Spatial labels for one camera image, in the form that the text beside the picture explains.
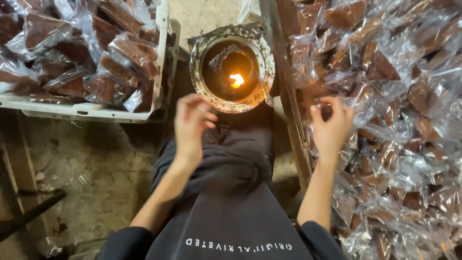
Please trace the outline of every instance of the person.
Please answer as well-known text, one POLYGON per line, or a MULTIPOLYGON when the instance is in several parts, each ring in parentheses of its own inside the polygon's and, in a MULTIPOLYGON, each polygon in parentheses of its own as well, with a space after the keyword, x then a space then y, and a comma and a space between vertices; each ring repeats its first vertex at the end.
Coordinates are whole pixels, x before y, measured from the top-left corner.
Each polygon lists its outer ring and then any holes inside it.
POLYGON ((176 107, 174 137, 154 166, 153 192, 130 227, 112 235, 100 260, 346 259, 329 234, 339 150, 354 112, 325 97, 332 116, 311 107, 319 159, 297 217, 300 232, 271 192, 273 131, 266 105, 221 139, 212 105, 197 94, 176 107))

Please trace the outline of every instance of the hand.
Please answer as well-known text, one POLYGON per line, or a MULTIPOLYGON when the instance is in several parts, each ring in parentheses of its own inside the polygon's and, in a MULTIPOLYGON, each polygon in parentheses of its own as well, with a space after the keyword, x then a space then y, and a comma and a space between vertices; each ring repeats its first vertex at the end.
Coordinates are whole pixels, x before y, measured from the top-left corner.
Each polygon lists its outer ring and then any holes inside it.
POLYGON ((217 116, 208 112, 212 104, 198 94, 178 100, 175 115, 175 161, 194 170, 202 161, 202 132, 215 128, 217 116))
POLYGON ((354 110, 344 106, 340 99, 334 97, 321 98, 321 101, 332 105, 332 116, 324 122, 321 108, 316 105, 311 106, 313 139, 319 151, 319 162, 336 164, 340 148, 353 125, 354 110))

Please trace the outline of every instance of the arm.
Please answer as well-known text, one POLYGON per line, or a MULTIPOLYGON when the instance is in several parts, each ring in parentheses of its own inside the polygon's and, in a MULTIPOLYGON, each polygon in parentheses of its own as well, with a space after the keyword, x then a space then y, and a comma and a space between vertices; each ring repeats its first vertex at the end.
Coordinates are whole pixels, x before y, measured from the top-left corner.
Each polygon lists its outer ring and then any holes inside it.
POLYGON ((176 155, 159 185, 136 214, 130 227, 143 227, 157 236, 194 170, 202 161, 201 136, 214 128, 217 117, 207 112, 211 104, 197 94, 181 98, 176 107, 176 155))
POLYGON ((297 222, 301 227, 305 222, 314 221, 330 229, 330 201, 334 185, 335 170, 339 151, 353 124, 354 110, 345 107, 342 101, 333 97, 321 99, 332 105, 332 116, 324 122, 321 109, 311 107, 314 124, 314 142, 319 151, 318 163, 298 211, 297 222))

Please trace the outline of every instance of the black sleeve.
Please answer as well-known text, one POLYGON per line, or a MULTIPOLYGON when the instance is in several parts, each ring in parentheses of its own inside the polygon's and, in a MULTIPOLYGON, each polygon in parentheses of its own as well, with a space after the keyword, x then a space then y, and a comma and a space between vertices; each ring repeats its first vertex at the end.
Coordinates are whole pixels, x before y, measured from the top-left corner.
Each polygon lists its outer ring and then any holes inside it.
POLYGON ((334 238, 318 223, 308 221, 300 229, 300 237, 306 247, 318 258, 322 260, 347 260, 334 238))
POLYGON ((153 242, 154 236, 145 228, 124 228, 108 239, 97 259, 144 259, 153 242))

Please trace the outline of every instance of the dirty floor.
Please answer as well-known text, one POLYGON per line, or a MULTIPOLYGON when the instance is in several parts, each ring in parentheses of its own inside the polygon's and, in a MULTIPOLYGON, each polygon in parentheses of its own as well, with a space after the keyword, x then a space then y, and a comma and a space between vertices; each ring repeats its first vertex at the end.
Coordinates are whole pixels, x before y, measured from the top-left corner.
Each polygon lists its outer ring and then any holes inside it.
MULTIPOLYGON (((170 0, 170 16, 181 23, 181 47, 185 50, 188 38, 235 23, 237 12, 238 5, 232 0, 170 0)), ((188 81, 190 84, 188 65, 179 63, 176 95, 188 81)), ((41 242, 43 253, 105 238, 129 225, 149 196, 162 125, 25 116, 22 120, 34 170, 44 176, 39 185, 64 187, 68 192, 65 201, 46 213, 49 238, 41 242)), ((286 124, 280 117, 275 120, 274 187, 281 204, 288 205, 298 179, 286 124)))

